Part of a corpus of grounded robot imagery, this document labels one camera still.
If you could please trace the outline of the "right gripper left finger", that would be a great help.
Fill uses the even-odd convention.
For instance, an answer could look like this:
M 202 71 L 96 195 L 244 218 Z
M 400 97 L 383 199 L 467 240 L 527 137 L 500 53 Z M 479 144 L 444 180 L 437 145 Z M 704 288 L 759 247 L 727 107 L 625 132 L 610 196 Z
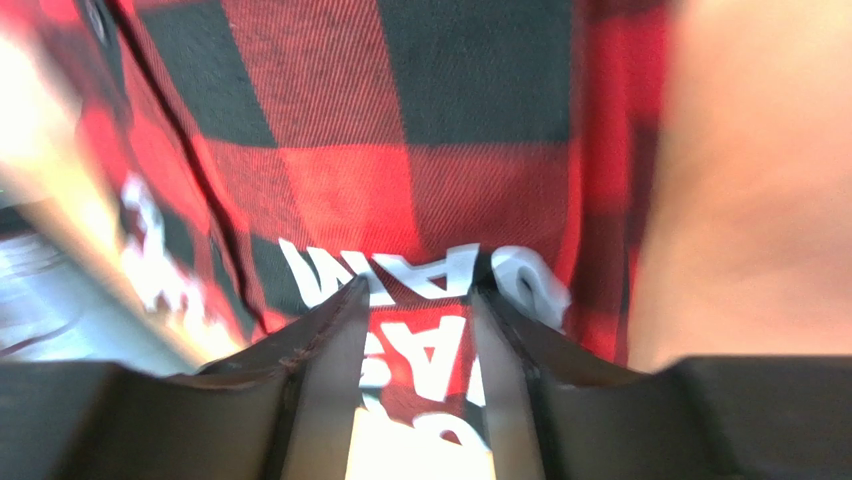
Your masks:
M 369 320 L 358 278 L 194 375 L 1 367 L 5 479 L 342 479 Z

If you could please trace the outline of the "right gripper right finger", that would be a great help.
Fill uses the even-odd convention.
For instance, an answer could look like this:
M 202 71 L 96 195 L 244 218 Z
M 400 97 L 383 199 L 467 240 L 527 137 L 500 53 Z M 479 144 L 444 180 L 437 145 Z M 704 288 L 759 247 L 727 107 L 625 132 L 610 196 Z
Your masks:
M 847 479 L 851 360 L 690 357 L 640 374 L 472 297 L 500 479 Z

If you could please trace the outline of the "red black plaid shirt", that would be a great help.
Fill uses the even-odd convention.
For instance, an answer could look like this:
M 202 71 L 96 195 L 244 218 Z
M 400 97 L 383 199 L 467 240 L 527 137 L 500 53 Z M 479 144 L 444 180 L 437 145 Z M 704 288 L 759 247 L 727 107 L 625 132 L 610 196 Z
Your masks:
M 473 284 L 625 360 L 669 2 L 1 11 L 83 96 L 142 301 L 215 356 L 364 276 L 367 407 L 484 452 Z

